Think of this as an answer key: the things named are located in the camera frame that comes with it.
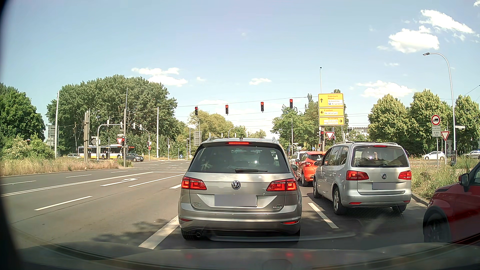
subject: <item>silver vw touran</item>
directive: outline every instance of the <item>silver vw touran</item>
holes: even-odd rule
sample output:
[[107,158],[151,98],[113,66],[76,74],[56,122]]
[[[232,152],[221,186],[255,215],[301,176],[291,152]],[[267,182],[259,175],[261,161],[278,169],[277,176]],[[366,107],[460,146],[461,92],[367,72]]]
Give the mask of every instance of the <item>silver vw touran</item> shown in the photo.
[[296,168],[274,139],[207,139],[181,183],[178,214],[183,238],[299,234]]
[[392,207],[401,213],[410,202],[410,163],[396,143],[337,143],[316,165],[313,196],[331,200],[337,215],[348,207]]

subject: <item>red car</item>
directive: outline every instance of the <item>red car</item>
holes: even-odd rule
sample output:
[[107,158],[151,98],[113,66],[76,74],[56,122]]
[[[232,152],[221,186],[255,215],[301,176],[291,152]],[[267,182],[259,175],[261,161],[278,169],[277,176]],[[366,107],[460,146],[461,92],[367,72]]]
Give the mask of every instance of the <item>red car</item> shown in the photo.
[[312,185],[313,175],[315,174],[315,170],[317,170],[317,166],[315,166],[314,163],[315,161],[322,160],[324,155],[325,152],[307,151],[300,158],[300,161],[297,164],[299,167],[297,170],[297,179],[301,182],[301,186]]
[[458,182],[438,188],[423,216],[425,242],[480,241],[480,163]]

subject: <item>license plate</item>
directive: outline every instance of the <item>license plate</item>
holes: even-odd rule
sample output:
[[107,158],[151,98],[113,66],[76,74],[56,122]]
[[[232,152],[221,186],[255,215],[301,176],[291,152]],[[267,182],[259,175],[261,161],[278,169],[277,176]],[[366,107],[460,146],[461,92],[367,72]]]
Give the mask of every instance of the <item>license plate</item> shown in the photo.
[[373,182],[372,189],[395,189],[395,182]]
[[218,207],[256,207],[257,195],[252,194],[215,194],[215,206]]

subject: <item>road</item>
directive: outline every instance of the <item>road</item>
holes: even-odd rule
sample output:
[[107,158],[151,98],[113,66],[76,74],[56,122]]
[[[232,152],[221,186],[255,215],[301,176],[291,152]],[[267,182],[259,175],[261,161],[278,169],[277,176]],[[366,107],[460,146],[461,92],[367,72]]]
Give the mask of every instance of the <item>road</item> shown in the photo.
[[177,220],[180,182],[189,161],[139,162],[134,168],[5,177],[1,199],[18,248],[78,241],[114,242],[151,249],[327,248],[372,249],[423,242],[425,206],[403,214],[387,209],[333,213],[332,203],[300,187],[303,213],[298,242],[185,241]]

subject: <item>bus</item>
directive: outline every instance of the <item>bus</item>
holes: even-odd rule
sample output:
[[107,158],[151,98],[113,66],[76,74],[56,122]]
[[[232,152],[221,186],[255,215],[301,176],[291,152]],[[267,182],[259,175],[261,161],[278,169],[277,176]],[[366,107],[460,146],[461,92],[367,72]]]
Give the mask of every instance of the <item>bus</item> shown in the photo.
[[[88,157],[91,159],[96,159],[96,149],[94,145],[88,146]],[[127,146],[127,153],[135,153],[135,146]],[[84,157],[84,147],[78,147],[78,155]],[[123,146],[122,145],[109,145],[109,146],[100,146],[99,159],[121,159],[123,156]]]

